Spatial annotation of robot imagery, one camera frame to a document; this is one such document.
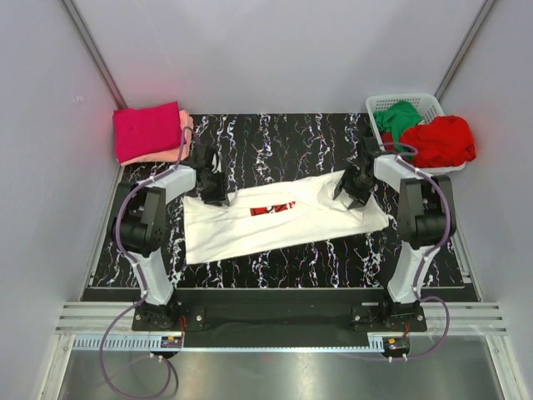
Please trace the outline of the white printed t-shirt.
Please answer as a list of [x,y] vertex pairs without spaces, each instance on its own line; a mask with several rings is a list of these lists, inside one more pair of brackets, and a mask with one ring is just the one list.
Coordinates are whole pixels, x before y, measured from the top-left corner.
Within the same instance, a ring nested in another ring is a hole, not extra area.
[[373,233],[389,217],[374,198],[352,208],[346,193],[334,195],[341,172],[241,189],[227,207],[185,197],[186,261],[210,263],[278,248]]

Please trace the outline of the red t-shirt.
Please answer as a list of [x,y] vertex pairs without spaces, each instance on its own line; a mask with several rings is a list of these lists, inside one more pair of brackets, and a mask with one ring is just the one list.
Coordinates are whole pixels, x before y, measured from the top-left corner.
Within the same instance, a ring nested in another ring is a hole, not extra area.
[[385,143],[399,141],[414,147],[417,155],[404,159],[418,168],[459,167],[476,159],[474,136],[462,117],[436,117],[430,123],[410,127],[399,139],[385,130],[381,138]]

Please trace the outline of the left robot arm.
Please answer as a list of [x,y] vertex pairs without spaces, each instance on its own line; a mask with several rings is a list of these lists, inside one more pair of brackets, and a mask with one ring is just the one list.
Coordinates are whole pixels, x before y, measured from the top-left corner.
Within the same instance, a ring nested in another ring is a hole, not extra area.
[[120,182],[107,224],[107,235],[129,261],[140,285],[132,329],[171,330],[185,325],[162,257],[167,204],[195,192],[201,203],[229,205],[226,175],[218,151],[197,144],[183,161],[140,182]]

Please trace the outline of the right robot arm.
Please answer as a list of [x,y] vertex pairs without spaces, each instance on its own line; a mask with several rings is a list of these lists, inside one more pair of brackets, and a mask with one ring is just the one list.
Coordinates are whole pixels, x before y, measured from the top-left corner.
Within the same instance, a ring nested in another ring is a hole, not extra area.
[[356,151],[356,162],[342,174],[333,197],[347,196],[348,210],[361,211],[377,182],[393,188],[399,195],[395,220],[401,253],[380,302],[353,307],[351,325],[357,332],[425,330],[421,286],[433,258],[456,231],[451,180],[409,164],[405,158],[416,155],[413,147],[393,153],[375,138],[362,137]]

